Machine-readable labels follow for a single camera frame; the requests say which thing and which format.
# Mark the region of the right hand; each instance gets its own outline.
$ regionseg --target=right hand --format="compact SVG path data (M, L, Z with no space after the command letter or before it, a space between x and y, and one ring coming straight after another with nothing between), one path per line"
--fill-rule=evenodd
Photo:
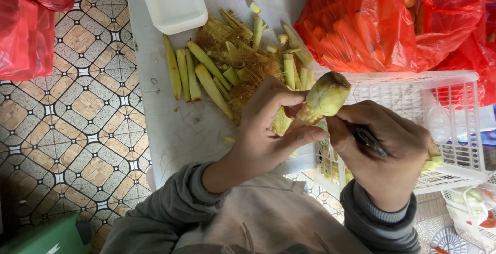
M408 202L427 156L428 130L373 101L344 105L327 117L330 143L378 208L396 212ZM366 125L388 152L382 158L358 144L356 125Z

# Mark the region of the gray jacket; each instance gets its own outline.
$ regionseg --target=gray jacket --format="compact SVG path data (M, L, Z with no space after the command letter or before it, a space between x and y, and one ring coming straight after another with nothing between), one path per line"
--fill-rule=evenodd
M185 165L114 220L102 253L418 253L412 194L399 212L373 205L352 180L344 226L305 193L305 182L266 174L222 194L202 186L207 162Z

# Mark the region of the white plastic basket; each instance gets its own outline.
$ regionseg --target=white plastic basket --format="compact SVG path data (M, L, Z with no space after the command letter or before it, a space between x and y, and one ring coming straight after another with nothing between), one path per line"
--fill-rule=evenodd
M346 104L373 100L431 132L443 154L444 166L422 172L415 194L486 181L476 72L344 73L344 76L352 85ZM463 135L468 137L468 143L458 142L457 137ZM313 149L315 182L339 198L346 185L343 160L339 156L334 158L328 142L314 143ZM333 178L333 164L337 164L337 178L335 171Z
M484 185L496 188L496 171L489 173ZM467 191L472 187L475 186L444 190L443 198L446 200L446 207L453 219L456 233L461 238L479 247L487 254L496 254L496 228L483 228L467 223L467 221L474 222L466 196ZM496 214L496 210L490 209L490 211Z

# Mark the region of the fingernail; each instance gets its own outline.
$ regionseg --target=fingernail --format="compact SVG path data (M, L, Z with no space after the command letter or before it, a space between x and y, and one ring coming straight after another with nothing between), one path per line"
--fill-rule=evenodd
M315 130L312 133L312 137L313 137L313 139L315 139L317 141L322 141L322 140L325 140L328 137L330 137L330 135L327 131L325 131L323 129L319 129L319 130Z

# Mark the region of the left hand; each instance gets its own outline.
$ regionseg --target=left hand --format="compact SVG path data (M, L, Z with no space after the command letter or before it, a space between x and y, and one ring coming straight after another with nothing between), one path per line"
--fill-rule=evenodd
M329 133L316 126L290 129L282 137L271 130L279 108L303 103L307 93L291 91L273 76L264 79L243 109L232 150L205 169L205 189L221 193L270 172L299 147L328 138Z

